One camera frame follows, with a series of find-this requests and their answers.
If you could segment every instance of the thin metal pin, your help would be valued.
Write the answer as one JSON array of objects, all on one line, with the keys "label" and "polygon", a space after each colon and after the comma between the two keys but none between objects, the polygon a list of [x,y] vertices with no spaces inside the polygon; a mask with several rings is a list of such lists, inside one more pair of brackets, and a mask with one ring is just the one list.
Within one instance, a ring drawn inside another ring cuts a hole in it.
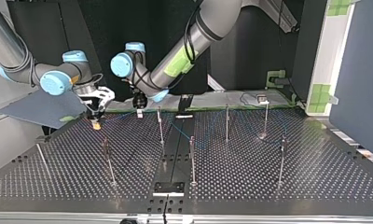
[{"label": "thin metal pin", "polygon": [[259,135],[260,139],[264,139],[268,133],[267,133],[267,128],[268,128],[268,113],[269,113],[269,101],[265,102],[266,104],[266,109],[265,109],[265,124],[263,126],[263,133]]},{"label": "thin metal pin", "polygon": [[160,107],[158,109],[158,123],[159,123],[159,129],[160,129],[160,143],[162,145],[164,145],[163,128],[162,128],[162,122],[161,122],[161,109],[160,109]]},{"label": "thin metal pin", "polygon": [[229,141],[229,132],[228,132],[228,123],[229,123],[229,106],[227,105],[227,142]]},{"label": "thin metal pin", "polygon": [[108,162],[108,170],[109,170],[109,173],[111,175],[113,185],[116,185],[117,181],[115,179],[114,169],[113,169],[113,166],[112,166],[112,163],[111,163],[111,151],[110,151],[109,141],[108,141],[107,137],[105,137],[104,142],[103,142],[103,153],[104,153],[105,159]]},{"label": "thin metal pin", "polygon": [[283,135],[283,139],[282,139],[282,146],[281,146],[281,151],[282,151],[282,163],[280,165],[280,173],[279,173],[279,183],[278,183],[278,188],[281,187],[281,185],[283,184],[283,165],[284,165],[284,158],[285,158],[285,153],[287,151],[287,148],[288,148],[288,142],[286,140],[286,137],[285,135]]},{"label": "thin metal pin", "polygon": [[47,165],[47,160],[45,160],[45,156],[44,156],[44,153],[42,152],[42,149],[41,149],[41,146],[37,143],[35,144],[38,148],[38,152],[39,152],[39,155],[41,156],[41,160],[42,162]]},{"label": "thin metal pin", "polygon": [[195,137],[190,136],[189,140],[189,150],[190,150],[190,158],[192,160],[192,186],[196,186],[198,183],[196,182],[195,176]]},{"label": "thin metal pin", "polygon": [[111,160],[110,160],[110,159],[108,159],[108,167],[110,168],[111,177],[112,177],[112,179],[113,179],[113,184],[116,185],[116,184],[117,184],[117,181],[115,180],[114,170],[113,170],[113,167],[112,167],[112,164],[111,164]]},{"label": "thin metal pin", "polygon": [[51,178],[51,177],[50,177],[49,167],[48,167],[48,164],[47,164],[47,160],[45,159],[45,156],[44,156],[44,153],[43,153],[43,151],[42,151],[42,148],[41,148],[41,146],[40,146],[38,143],[35,144],[35,145],[37,146],[37,148],[38,148],[38,152],[39,152],[39,155],[40,155],[40,157],[41,157],[41,160],[42,160],[42,162],[44,163],[45,168],[47,169],[47,172],[48,172],[49,178]]}]

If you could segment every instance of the cable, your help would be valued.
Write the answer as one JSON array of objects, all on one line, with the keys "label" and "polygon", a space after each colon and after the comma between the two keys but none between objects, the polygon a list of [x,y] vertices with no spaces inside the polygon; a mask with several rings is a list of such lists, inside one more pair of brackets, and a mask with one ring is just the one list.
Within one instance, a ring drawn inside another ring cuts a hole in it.
[{"label": "cable", "polygon": [[[281,27],[281,24],[282,24],[283,8],[284,8],[284,0],[282,0],[282,2],[281,2],[281,4],[280,4],[279,22],[278,22],[278,26],[279,26],[278,39],[279,39],[280,58],[282,59],[283,68],[284,68],[284,70],[286,70],[286,67],[285,67],[285,64],[284,64],[284,60],[283,60],[282,27]],[[300,102],[303,104],[303,106],[306,108],[306,105],[305,105],[305,103],[302,101],[302,98],[299,96],[299,94],[297,94],[297,91],[295,90],[294,85],[292,84],[291,78],[288,77],[287,79],[288,79],[289,85],[291,86],[292,91],[293,91],[294,94],[297,96],[297,98],[299,98],[299,100],[300,100]]]},{"label": "cable", "polygon": [[132,112],[130,112],[130,113],[120,115],[119,117],[115,117],[115,118],[113,118],[113,119],[106,119],[105,122],[113,121],[113,120],[115,120],[115,119],[123,119],[123,118],[125,118],[125,117],[128,117],[128,116],[131,115],[131,114],[134,114],[134,113],[135,113],[135,111],[132,111]]},{"label": "cable", "polygon": [[[195,53],[195,47],[193,46],[193,43],[192,43],[192,36],[190,34],[190,28],[192,27],[192,25],[190,23],[192,22],[192,19],[196,16],[196,13],[198,13],[199,9],[200,9],[200,5],[198,5],[195,8],[195,10],[193,11],[193,13],[190,15],[190,17],[189,17],[189,19],[186,23],[186,29],[185,29],[185,32],[184,32],[184,49],[186,51],[186,56],[188,57],[191,64],[195,64],[195,61],[196,61],[197,57],[196,57],[196,53]],[[189,48],[192,50],[192,55],[190,55],[190,53],[189,53],[188,45],[189,45]],[[159,87],[153,81],[152,73],[149,73],[148,70],[145,71],[145,73],[143,73],[142,75],[140,75],[140,73],[137,71],[137,69],[136,69],[136,64],[137,64],[137,57],[136,56],[137,55],[140,56],[141,61],[144,58],[142,53],[139,52],[139,51],[133,53],[134,62],[133,62],[133,74],[131,76],[131,82],[133,83],[134,86],[137,86],[138,83],[143,82],[144,84],[146,84],[146,86],[148,86],[149,88],[151,88],[153,90],[166,91],[166,90],[171,90],[171,89],[175,88],[183,80],[183,78],[185,76],[185,74],[183,74],[182,76],[179,76],[178,79],[176,79],[175,83],[170,87],[166,87],[166,88]],[[138,76],[138,79],[137,79],[137,81],[134,82],[135,76]],[[150,83],[148,83],[147,81],[144,80],[145,76],[148,76],[148,79],[149,79]]]},{"label": "cable", "polygon": [[15,66],[15,67],[6,67],[2,64],[0,64],[0,65],[1,65],[1,67],[3,67],[4,71],[7,72],[7,73],[18,73],[18,72],[23,71],[27,66],[30,66],[30,68],[29,68],[29,84],[30,84],[31,87],[35,87],[34,80],[33,80],[33,75],[34,74],[35,74],[35,78],[37,79],[37,81],[39,81],[38,75],[35,71],[35,58],[33,57],[33,54],[28,49],[28,47],[27,47],[26,43],[24,42],[23,38],[21,38],[21,36],[18,35],[18,33],[16,32],[11,19],[7,15],[5,15],[4,13],[2,13],[2,14],[3,14],[3,17],[5,18],[5,20],[7,21],[9,27],[14,32],[15,36],[22,43],[23,48],[24,48],[24,58],[23,58],[23,61],[21,62],[21,64],[18,65],[18,66]]},{"label": "cable", "polygon": [[184,49],[186,52],[186,56],[188,57],[191,64],[195,64],[196,62],[196,54],[195,54],[195,47],[192,42],[192,36],[190,34],[190,29],[192,28],[192,25],[190,24],[193,20],[193,18],[196,17],[196,13],[198,13],[200,9],[200,5],[196,6],[193,13],[190,15],[187,23],[186,23],[186,29],[184,31]]}]

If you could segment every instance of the green tape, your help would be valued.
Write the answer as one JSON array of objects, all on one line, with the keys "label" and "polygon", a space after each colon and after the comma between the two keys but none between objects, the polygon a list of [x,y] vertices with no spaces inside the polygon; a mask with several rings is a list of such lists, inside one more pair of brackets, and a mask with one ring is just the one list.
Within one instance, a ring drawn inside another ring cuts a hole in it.
[{"label": "green tape", "polygon": [[59,121],[61,121],[61,122],[69,122],[71,120],[78,119],[78,118],[79,118],[79,116],[77,116],[77,117],[66,116],[66,117],[63,117],[63,118],[59,119]]},{"label": "green tape", "polygon": [[[192,55],[192,49],[188,48],[189,54]],[[169,77],[178,77],[181,73],[186,74],[192,69],[193,64],[190,63],[185,48],[181,48],[173,57],[172,61],[167,65],[164,72]]]},{"label": "green tape", "polygon": [[312,85],[311,98],[308,112],[324,113],[326,105],[329,103],[329,89],[331,85],[314,84]]},{"label": "green tape", "polygon": [[266,79],[266,87],[268,88],[283,88],[283,85],[275,85],[274,83],[270,82],[271,77],[285,77],[285,70],[280,71],[268,71],[268,76]]},{"label": "green tape", "polygon": [[351,0],[331,0],[329,4],[327,16],[347,15],[349,11]]}]

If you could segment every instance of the perforated metal table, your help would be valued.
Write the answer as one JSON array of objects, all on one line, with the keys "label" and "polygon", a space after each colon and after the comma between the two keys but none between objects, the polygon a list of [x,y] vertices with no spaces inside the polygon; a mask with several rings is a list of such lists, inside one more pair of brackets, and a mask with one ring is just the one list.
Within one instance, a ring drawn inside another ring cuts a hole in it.
[{"label": "perforated metal table", "polygon": [[[298,109],[271,110],[268,136],[259,139],[264,113],[230,110],[228,143],[225,111],[195,112],[194,119],[162,113],[164,147],[156,113],[107,115],[99,132],[80,119],[41,145],[48,166],[34,147],[0,170],[0,213],[373,222],[373,163]],[[192,135],[196,186],[190,185]],[[279,181],[283,135],[289,148]],[[116,186],[102,152],[106,136]],[[185,195],[154,197],[158,182],[183,182]]]}]

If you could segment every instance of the robotic arm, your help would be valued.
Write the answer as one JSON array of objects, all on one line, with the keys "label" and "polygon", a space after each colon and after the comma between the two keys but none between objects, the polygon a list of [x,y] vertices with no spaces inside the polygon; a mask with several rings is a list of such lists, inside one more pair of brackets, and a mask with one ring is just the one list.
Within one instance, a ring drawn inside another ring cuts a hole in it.
[{"label": "robotic arm", "polygon": [[[212,43],[225,37],[239,17],[242,0],[204,0],[195,13],[196,22],[186,27],[182,37],[160,64],[149,72],[145,67],[145,46],[142,43],[128,43],[124,52],[111,61],[113,73],[129,80],[138,89],[137,96],[143,92],[148,99],[160,102],[169,92],[169,85],[181,74],[193,67],[195,60]],[[145,107],[145,104],[134,104]]]},{"label": "robotic arm", "polygon": [[91,73],[83,51],[66,52],[62,59],[60,66],[37,63],[0,12],[0,75],[14,82],[40,85],[54,96],[73,91],[86,106],[93,128],[101,129],[99,119],[115,94],[106,87],[98,86],[103,75]]}]

